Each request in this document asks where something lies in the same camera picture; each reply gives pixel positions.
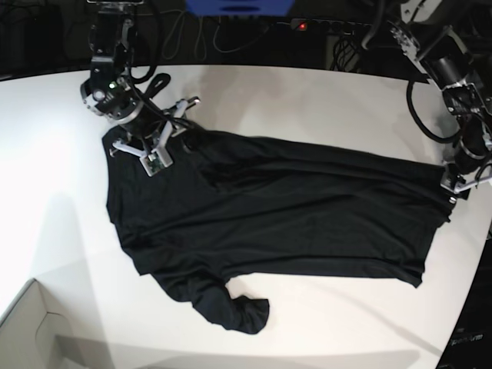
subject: shirt sleeve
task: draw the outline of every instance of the shirt sleeve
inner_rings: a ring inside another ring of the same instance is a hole
[[[190,301],[193,308],[213,324],[227,330],[256,334],[267,323],[270,305],[266,299],[245,296],[231,299],[223,281],[205,273],[173,277],[164,272],[152,274],[170,298]]]

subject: white table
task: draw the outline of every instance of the white table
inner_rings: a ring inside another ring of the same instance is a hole
[[[243,66],[160,71],[173,79],[159,106],[199,95],[191,117],[206,128],[440,162],[442,147],[408,114],[404,81]],[[437,232],[418,289],[397,280],[243,276],[229,283],[231,294],[268,298],[271,316],[258,335],[225,331],[172,301],[152,277],[140,278],[121,251],[105,209],[108,124],[78,92],[87,77],[0,83],[0,295],[8,299],[36,277],[47,309],[68,319],[75,360],[118,369],[436,367],[484,246],[490,186],[459,201]],[[416,86],[414,101],[429,125],[443,114],[431,86]]]

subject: blue box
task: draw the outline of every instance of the blue box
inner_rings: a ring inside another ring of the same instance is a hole
[[[294,0],[187,0],[196,15],[285,16]]]

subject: black shirt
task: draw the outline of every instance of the black shirt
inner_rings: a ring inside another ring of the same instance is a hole
[[[103,139],[106,153],[121,135]],[[254,272],[397,278],[417,287],[453,205],[442,167],[363,152],[189,131],[175,163],[149,178],[135,156],[108,156],[108,211],[123,250],[176,301],[249,334],[267,300],[232,300]]]

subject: dark floor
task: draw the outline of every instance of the dark floor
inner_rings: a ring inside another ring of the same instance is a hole
[[[492,240],[487,241],[460,318],[438,369],[492,367]]]

